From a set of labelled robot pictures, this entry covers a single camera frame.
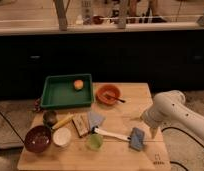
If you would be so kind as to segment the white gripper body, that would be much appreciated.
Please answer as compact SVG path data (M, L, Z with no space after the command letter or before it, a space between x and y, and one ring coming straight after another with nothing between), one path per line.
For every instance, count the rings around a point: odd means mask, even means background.
M155 106L152 105L142 113L141 119L150 128L158 128L162 122L162 115L158 112Z

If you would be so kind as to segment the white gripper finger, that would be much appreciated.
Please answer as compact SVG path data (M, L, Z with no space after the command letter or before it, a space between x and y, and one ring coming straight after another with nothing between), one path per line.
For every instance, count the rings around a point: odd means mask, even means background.
M158 128L150 128L151 138L154 139L157 135Z

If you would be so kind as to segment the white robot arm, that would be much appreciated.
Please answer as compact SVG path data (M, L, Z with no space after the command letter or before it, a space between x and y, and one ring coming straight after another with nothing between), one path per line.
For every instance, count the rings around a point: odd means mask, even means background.
M150 128L157 129L166 118L172 117L204 141L204 116L187 108L185 102L185 95L178 90L157 93L141 119Z

